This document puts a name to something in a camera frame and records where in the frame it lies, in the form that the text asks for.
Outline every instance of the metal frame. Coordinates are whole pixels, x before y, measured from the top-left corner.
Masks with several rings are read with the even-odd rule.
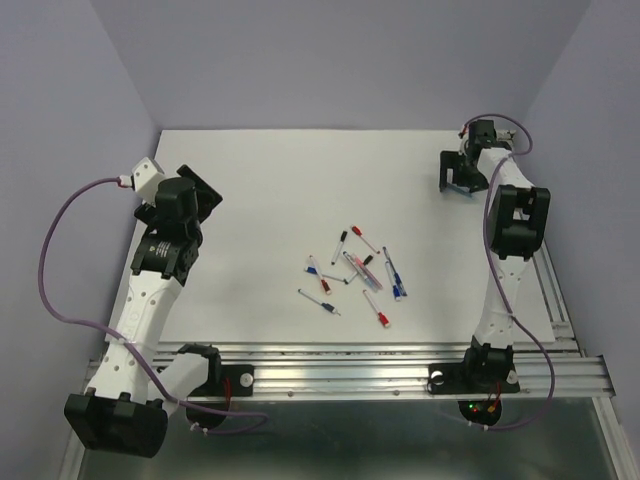
[[[546,345],[556,369],[555,396],[593,398],[616,474],[621,479],[640,478],[613,411],[610,397],[615,392],[605,362],[600,357],[583,356],[546,245],[534,255],[534,263],[555,336],[555,342]],[[466,343],[278,345],[199,341],[219,348],[225,363],[251,363],[256,367],[253,397],[234,399],[236,403],[456,399],[456,396],[433,397],[426,391],[427,365],[435,360],[459,361],[468,347]],[[154,366],[168,366],[181,346],[161,341]],[[544,357],[529,343],[516,343],[514,350],[522,390],[504,397],[546,397],[549,370]],[[99,362],[89,365],[87,381],[98,365]],[[84,448],[72,433],[61,479],[78,478],[83,454]]]

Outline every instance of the red-capped marker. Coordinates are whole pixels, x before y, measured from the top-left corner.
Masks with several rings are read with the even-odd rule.
[[[389,328],[391,326],[391,322],[389,322],[389,319],[386,317],[386,315],[382,313],[382,311],[380,311],[380,307],[378,307],[378,304],[375,302],[371,294],[366,290],[363,290],[362,293],[364,293],[364,296],[367,297],[367,300],[369,301],[369,305],[371,305],[371,308],[375,310],[376,314],[378,315],[378,320],[380,320],[380,323],[382,324],[382,326],[384,328]]]
[[[326,293],[327,295],[331,295],[331,288],[329,288],[329,283],[322,276],[322,270],[320,270],[318,262],[316,262],[316,259],[313,258],[313,255],[309,255],[309,260],[311,260],[311,265],[313,265],[313,268],[316,269],[316,275],[320,279],[320,284],[322,285],[322,288],[324,288],[324,293]]]
[[[368,246],[371,250],[373,250],[375,253],[377,253],[378,255],[380,255],[380,249],[378,249],[377,247],[375,247],[375,246],[374,246],[374,245],[373,245],[373,244],[372,244],[372,243],[367,239],[367,237],[365,237],[365,236],[362,234],[362,230],[360,230],[360,229],[359,229],[358,227],[356,227],[355,225],[351,225],[351,231],[352,231],[353,233],[355,233],[356,235],[358,235],[358,236],[362,239],[362,241],[363,241],[364,243],[366,243],[366,244],[367,244],[367,246]]]

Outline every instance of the screw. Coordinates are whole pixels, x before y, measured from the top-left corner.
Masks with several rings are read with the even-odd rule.
[[[243,373],[240,375],[240,385],[247,388],[253,385],[253,375],[250,373]]]

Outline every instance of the red cap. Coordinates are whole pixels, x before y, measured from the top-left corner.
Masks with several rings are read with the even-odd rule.
[[[384,328],[389,328],[391,326],[391,322],[389,322],[389,319],[385,316],[384,313],[379,313],[378,318],[380,319],[380,323]]]

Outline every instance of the blue-capped marker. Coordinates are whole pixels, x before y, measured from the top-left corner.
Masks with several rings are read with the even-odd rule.
[[[338,312],[338,310],[336,309],[336,307],[334,307],[333,305],[331,305],[330,303],[327,302],[323,302],[322,300],[320,300],[318,297],[311,295],[309,292],[305,292],[304,290],[302,290],[301,288],[298,289],[298,293],[300,295],[302,295],[303,297],[307,297],[309,300],[311,300],[313,303],[317,303],[318,305],[320,305],[322,308],[324,308],[327,312],[329,313],[333,313],[334,315],[340,315],[340,312]]]
[[[387,250],[387,247],[382,247],[382,251],[384,252],[384,256],[387,257],[387,261],[389,262],[389,265],[391,265],[391,270],[393,270],[393,278],[396,279],[395,284],[398,285],[398,290],[400,290],[400,293],[402,294],[403,297],[406,297],[407,291],[404,289],[404,284],[400,279],[400,275],[398,275],[398,271],[396,270],[396,267],[393,265],[393,262],[391,261],[391,257],[389,256],[389,251]]]
[[[316,269],[313,268],[313,267],[305,267],[304,271],[307,272],[307,273],[310,273],[311,275],[317,275],[318,274],[318,272],[316,272]],[[327,278],[330,278],[331,280],[337,280],[339,282],[344,282],[347,285],[349,285],[349,283],[347,282],[347,279],[344,278],[344,277],[339,277],[337,275],[331,275],[330,273],[324,273],[324,272],[322,272],[322,275],[327,277]]]
[[[393,278],[393,270],[391,269],[391,264],[388,261],[384,262],[384,267],[387,269],[389,281],[391,282],[391,286],[393,287],[393,298],[395,298],[396,302],[399,302],[402,299],[402,295],[400,294],[400,289],[398,288],[398,285],[396,285],[396,281]]]

